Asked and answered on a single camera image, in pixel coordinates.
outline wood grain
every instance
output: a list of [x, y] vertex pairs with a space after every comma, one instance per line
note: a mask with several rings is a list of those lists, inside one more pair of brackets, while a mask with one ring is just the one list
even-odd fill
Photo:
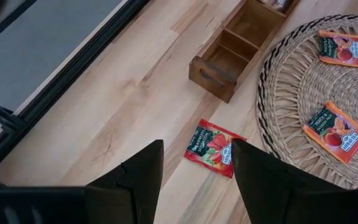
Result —
[[[183, 158], [200, 118], [263, 148], [255, 112], [261, 60], [229, 104], [188, 80], [190, 60], [238, 3], [150, 2], [3, 160], [0, 182], [87, 184], [163, 139], [156, 223], [250, 223], [234, 179]], [[269, 48], [297, 26], [342, 13], [358, 13], [358, 0], [303, 0]]]

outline wooden drawer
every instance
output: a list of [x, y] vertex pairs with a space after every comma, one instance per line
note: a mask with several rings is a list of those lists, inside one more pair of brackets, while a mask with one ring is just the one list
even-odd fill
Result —
[[300, 0], [278, 12], [242, 1], [190, 63], [189, 79], [228, 103]]

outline fruit image on packet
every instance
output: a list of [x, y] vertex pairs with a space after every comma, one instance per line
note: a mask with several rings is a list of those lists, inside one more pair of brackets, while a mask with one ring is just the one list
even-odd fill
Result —
[[332, 101], [329, 101], [302, 129], [345, 164], [358, 150], [358, 124]]
[[187, 147], [185, 158], [232, 178], [231, 141], [234, 138], [246, 140], [202, 119]]
[[319, 31], [320, 60], [358, 67], [358, 35]]

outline round wicker mat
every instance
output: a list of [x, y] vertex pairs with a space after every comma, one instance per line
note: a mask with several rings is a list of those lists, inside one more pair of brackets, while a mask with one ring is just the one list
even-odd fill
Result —
[[358, 122], [358, 68], [319, 61], [320, 29], [358, 34], [358, 16], [336, 15], [312, 21], [272, 50], [258, 85], [259, 127], [271, 154], [354, 189], [358, 188], [358, 152], [344, 165], [301, 129], [329, 100]]

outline peach tea packet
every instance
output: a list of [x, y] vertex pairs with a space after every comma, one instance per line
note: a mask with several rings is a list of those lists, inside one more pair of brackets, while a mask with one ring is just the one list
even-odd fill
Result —
[[358, 35], [319, 31], [320, 60], [358, 67]]
[[358, 150], [358, 124], [332, 101], [302, 129], [336, 159], [347, 164]]

